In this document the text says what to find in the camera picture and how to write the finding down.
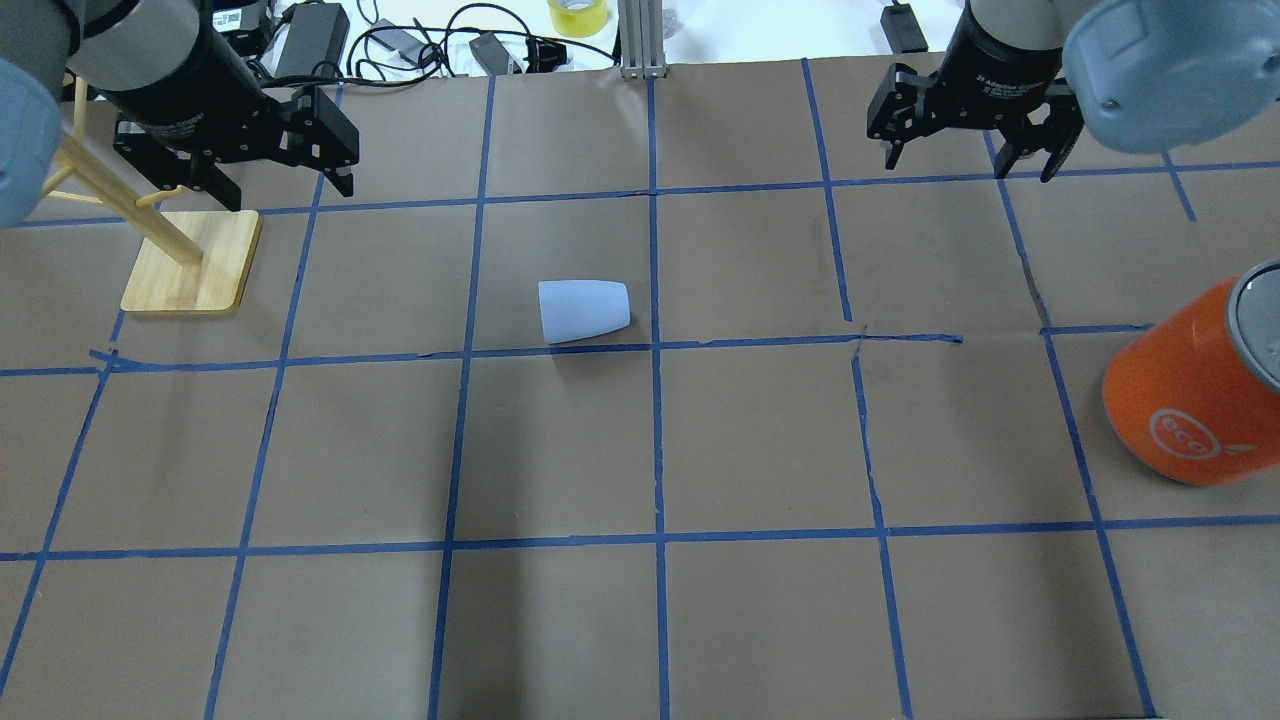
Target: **wooden mug tree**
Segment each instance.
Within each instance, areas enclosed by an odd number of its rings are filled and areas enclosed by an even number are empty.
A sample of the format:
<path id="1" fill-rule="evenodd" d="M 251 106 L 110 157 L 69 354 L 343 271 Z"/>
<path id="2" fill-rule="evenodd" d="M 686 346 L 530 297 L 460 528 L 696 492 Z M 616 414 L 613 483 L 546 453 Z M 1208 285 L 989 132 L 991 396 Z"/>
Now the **wooden mug tree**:
<path id="1" fill-rule="evenodd" d="M 248 278 L 262 218 L 253 210 L 233 213 L 161 213 L 156 202 L 187 188 L 140 196 L 84 146 L 88 86 L 76 81 L 72 132 L 54 155 L 59 167 L 45 181 L 46 197 L 104 205 L 143 234 L 142 249 L 124 288 L 120 309 L 147 314 L 232 313 Z M 92 196 L 58 191 L 78 179 Z"/>

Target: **metal post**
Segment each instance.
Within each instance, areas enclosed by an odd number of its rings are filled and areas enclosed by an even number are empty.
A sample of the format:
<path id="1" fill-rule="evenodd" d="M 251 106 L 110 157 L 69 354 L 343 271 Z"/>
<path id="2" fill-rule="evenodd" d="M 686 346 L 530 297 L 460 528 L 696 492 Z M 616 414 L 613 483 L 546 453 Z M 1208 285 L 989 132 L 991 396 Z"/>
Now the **metal post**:
<path id="1" fill-rule="evenodd" d="M 662 0 L 618 0 L 618 33 L 622 37 L 625 79 L 667 77 L 667 54 L 662 49 Z"/>

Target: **light blue cap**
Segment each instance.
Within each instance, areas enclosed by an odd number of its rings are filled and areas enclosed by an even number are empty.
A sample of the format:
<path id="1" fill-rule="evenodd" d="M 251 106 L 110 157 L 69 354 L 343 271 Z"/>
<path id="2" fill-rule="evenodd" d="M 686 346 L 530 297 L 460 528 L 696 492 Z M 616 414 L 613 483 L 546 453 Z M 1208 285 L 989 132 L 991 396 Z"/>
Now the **light blue cap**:
<path id="1" fill-rule="evenodd" d="M 1197 145 L 1280 96 L 1280 4 L 1105 0 L 1071 28 L 1062 69 L 1102 145 Z"/>
<path id="2" fill-rule="evenodd" d="M 40 201 L 61 128 L 49 91 L 0 59 L 0 228 L 20 223 Z"/>

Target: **orange cup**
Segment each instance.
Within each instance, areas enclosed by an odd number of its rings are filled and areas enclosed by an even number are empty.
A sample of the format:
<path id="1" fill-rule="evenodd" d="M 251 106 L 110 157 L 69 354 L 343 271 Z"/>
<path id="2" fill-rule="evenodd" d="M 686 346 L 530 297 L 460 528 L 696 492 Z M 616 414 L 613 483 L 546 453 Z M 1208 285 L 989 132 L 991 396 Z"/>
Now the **orange cup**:
<path id="1" fill-rule="evenodd" d="M 1175 480 L 1220 486 L 1280 465 L 1280 259 L 1129 343 L 1102 398 L 1125 446 Z"/>

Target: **wooden base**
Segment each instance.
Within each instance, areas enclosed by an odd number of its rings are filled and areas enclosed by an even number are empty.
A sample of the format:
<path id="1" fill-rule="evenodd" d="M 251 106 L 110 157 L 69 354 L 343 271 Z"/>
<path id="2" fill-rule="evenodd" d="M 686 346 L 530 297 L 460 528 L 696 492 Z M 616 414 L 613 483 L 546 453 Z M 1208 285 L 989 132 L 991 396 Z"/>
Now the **wooden base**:
<path id="1" fill-rule="evenodd" d="M 143 238 L 120 309 L 147 314 L 234 311 L 244 292 L 262 218 L 253 210 L 163 215 L 205 251 L 204 260 L 179 264 Z"/>

